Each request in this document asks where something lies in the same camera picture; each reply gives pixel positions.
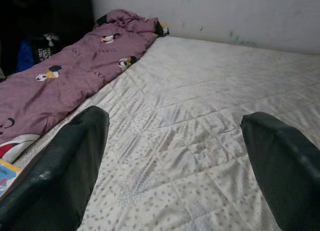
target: bed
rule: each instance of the bed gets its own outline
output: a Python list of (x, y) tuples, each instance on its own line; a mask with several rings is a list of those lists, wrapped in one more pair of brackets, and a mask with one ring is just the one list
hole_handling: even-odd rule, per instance
[(14, 165), (24, 168), (95, 105), (109, 113), (110, 127), (79, 231), (279, 231), (240, 122), (263, 111), (320, 147), (319, 69), (318, 55), (158, 38)]

